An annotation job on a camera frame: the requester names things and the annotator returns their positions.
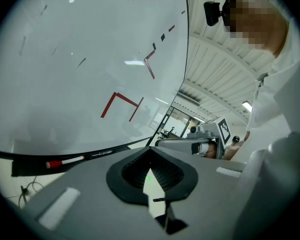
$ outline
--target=machine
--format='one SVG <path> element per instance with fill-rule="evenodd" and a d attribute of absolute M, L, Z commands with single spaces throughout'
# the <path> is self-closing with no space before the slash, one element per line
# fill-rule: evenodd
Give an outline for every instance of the machine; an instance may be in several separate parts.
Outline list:
<path fill-rule="evenodd" d="M 200 152 L 200 145 L 214 141 L 216 143 L 216 159 L 222 159 L 230 136 L 227 120 L 219 117 L 198 127 L 191 127 L 187 138 L 159 139 L 156 141 L 155 146 L 204 157 L 205 152 Z"/>
<path fill-rule="evenodd" d="M 143 193 L 149 169 L 165 192 L 166 212 L 155 219 Z M 293 133 L 254 152 L 247 164 L 164 147 L 85 161 L 23 210 L 12 208 L 41 239 L 250 239 L 299 189 L 300 133 Z"/>

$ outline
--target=black cable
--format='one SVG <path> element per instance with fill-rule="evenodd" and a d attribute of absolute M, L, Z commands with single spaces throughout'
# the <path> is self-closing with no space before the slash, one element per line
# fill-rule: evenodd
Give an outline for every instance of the black cable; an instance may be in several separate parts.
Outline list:
<path fill-rule="evenodd" d="M 21 195 L 19 196 L 19 200 L 18 200 L 18 206 L 19 206 L 19 208 L 21 208 L 21 207 L 20 207 L 20 200 L 21 200 L 21 197 L 22 197 L 23 195 L 27 195 L 27 194 L 29 193 L 28 188 L 29 188 L 30 185 L 32 185 L 33 190 L 34 190 L 35 192 L 37 192 L 37 193 L 38 193 L 38 191 L 35 189 L 34 183 L 39 184 L 42 188 L 44 188 L 44 186 L 43 186 L 41 183 L 36 182 L 36 178 L 37 178 L 37 176 L 35 176 L 34 179 L 33 179 L 33 181 L 30 182 L 30 183 L 26 186 L 26 188 L 23 189 L 23 193 L 21 193 Z"/>
<path fill-rule="evenodd" d="M 19 208 L 21 208 L 21 207 L 20 207 L 20 200 L 21 200 L 22 195 L 23 195 L 23 193 L 19 196 L 19 201 L 18 201 L 18 206 L 19 206 Z"/>

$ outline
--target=corrugated ceiling panel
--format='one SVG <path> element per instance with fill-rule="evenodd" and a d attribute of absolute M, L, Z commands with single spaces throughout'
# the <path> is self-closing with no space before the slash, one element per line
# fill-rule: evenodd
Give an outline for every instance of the corrugated ceiling panel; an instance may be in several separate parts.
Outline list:
<path fill-rule="evenodd" d="M 200 102 L 202 100 L 204 100 L 207 96 L 205 96 L 204 94 L 201 94 L 199 97 L 198 97 L 198 100 L 200 100 Z"/>
<path fill-rule="evenodd" d="M 237 51 L 236 51 L 236 55 L 243 59 L 244 57 L 246 57 L 249 53 L 251 53 L 253 50 L 251 49 L 247 49 L 247 47 L 245 46 L 241 46 Z"/>
<path fill-rule="evenodd" d="M 200 103 L 201 103 L 201 104 L 202 104 L 202 103 L 206 103 L 206 102 L 208 102 L 209 100 L 211 100 L 211 99 L 204 95 L 203 98 L 200 100 Z"/>
<path fill-rule="evenodd" d="M 217 95 L 222 99 L 227 99 L 228 96 L 238 94 L 238 93 L 247 93 L 246 90 L 250 89 L 250 92 L 253 92 L 255 88 L 251 88 L 251 85 L 253 83 L 247 83 L 246 81 L 243 81 L 243 79 L 240 79 L 238 77 L 238 81 L 236 81 L 228 90 L 219 92 Z"/>
<path fill-rule="evenodd" d="M 203 108 L 207 108 L 209 106 L 212 106 L 214 103 L 216 103 L 215 101 L 213 101 L 212 99 L 209 99 L 207 101 L 204 101 L 204 102 L 200 102 L 201 103 L 201 107 Z"/>
<path fill-rule="evenodd" d="M 192 30 L 192 32 L 200 33 L 206 17 L 205 9 L 202 1 L 208 1 L 208 0 L 194 0 L 194 1 L 195 3 L 193 6 L 193 15 L 195 15 L 195 17 L 191 19 L 190 29 Z"/>
<path fill-rule="evenodd" d="M 209 111 L 210 113 L 212 113 L 213 115 L 216 115 L 218 113 L 226 113 L 227 110 L 224 109 L 223 107 L 220 106 L 215 106 L 215 107 L 207 107 L 206 108 L 207 111 Z"/>
<path fill-rule="evenodd" d="M 186 72 L 185 75 L 188 74 L 189 68 L 191 67 L 191 64 L 193 63 L 195 56 L 198 52 L 200 44 L 198 42 L 193 41 L 192 39 L 189 39 L 189 46 L 188 46 L 188 57 L 186 60 Z"/>
<path fill-rule="evenodd" d="M 241 42 L 237 38 L 230 37 L 223 46 L 225 46 L 229 51 L 235 53 L 240 48 Z"/>
<path fill-rule="evenodd" d="M 219 71 L 216 71 L 214 75 L 212 75 L 207 81 L 204 83 L 204 87 L 213 92 L 213 90 L 217 90 L 222 85 L 231 81 L 236 74 L 240 72 L 238 69 L 235 69 L 233 63 L 229 60 L 226 60 L 225 63 L 222 65 Z"/>
<path fill-rule="evenodd" d="M 228 95 L 227 97 L 224 97 L 223 100 L 229 104 L 234 104 L 236 102 L 244 101 L 251 97 L 253 98 L 255 89 L 256 88 L 254 86 L 249 87 L 240 92 L 236 92 L 232 95 Z"/>
<path fill-rule="evenodd" d="M 192 79 L 193 75 L 195 74 L 197 68 L 200 66 L 200 64 L 203 62 L 203 59 L 205 57 L 206 52 L 208 51 L 208 49 L 206 47 L 204 47 L 203 45 L 199 45 L 198 46 L 198 50 L 196 52 L 196 56 L 194 58 L 194 60 L 192 61 L 188 74 L 186 76 L 187 79 Z"/>
<path fill-rule="evenodd" d="M 195 68 L 195 71 L 193 72 L 193 75 L 191 75 L 191 77 L 187 77 L 188 79 L 190 79 L 190 81 L 196 83 L 197 80 L 199 79 L 199 77 L 201 77 L 206 70 L 208 69 L 209 71 L 211 70 L 209 68 L 210 64 L 212 63 L 212 61 L 215 59 L 215 57 L 217 56 L 217 53 L 212 50 L 212 49 L 202 49 L 202 51 L 200 51 L 200 54 L 197 54 L 197 57 L 199 58 L 198 61 L 196 61 L 196 64 L 193 63 L 193 66 Z"/>
<path fill-rule="evenodd" d="M 262 56 L 263 53 L 261 53 L 258 50 L 253 50 L 252 52 L 249 52 L 249 54 L 243 58 L 243 60 L 251 65 L 253 62 L 255 62 L 260 56 Z"/>
<path fill-rule="evenodd" d="M 226 58 L 217 55 L 214 58 L 214 63 L 198 79 L 197 84 L 204 88 L 213 85 L 218 79 L 222 78 L 222 75 L 226 74 L 227 64 L 229 64 L 229 61 Z"/>
<path fill-rule="evenodd" d="M 191 96 L 193 97 L 194 100 L 196 100 L 196 101 L 198 100 L 199 101 L 198 97 L 200 95 L 201 95 L 200 93 L 196 92 L 196 93 L 192 94 Z"/>

